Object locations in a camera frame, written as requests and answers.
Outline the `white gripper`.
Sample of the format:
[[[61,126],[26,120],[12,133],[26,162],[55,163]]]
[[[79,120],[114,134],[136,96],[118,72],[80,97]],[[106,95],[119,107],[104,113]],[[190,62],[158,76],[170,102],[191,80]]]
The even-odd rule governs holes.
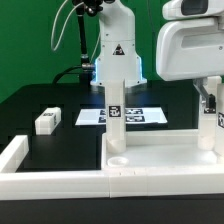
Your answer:
[[[216,18],[168,22],[158,35],[156,71],[165,81],[194,79],[205,110],[216,109],[216,97],[204,77],[224,75],[224,30]]]

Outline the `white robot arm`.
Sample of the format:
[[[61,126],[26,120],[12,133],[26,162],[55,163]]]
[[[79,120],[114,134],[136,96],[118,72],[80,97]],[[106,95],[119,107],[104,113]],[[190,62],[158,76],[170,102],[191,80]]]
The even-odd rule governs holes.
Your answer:
[[[224,75],[224,0],[169,0],[162,8],[167,23],[156,46],[156,72],[165,81],[192,79],[214,111],[215,96],[203,80]],[[92,83],[122,79],[127,87],[145,82],[135,50],[135,15],[120,0],[104,0],[99,14],[101,52]]]

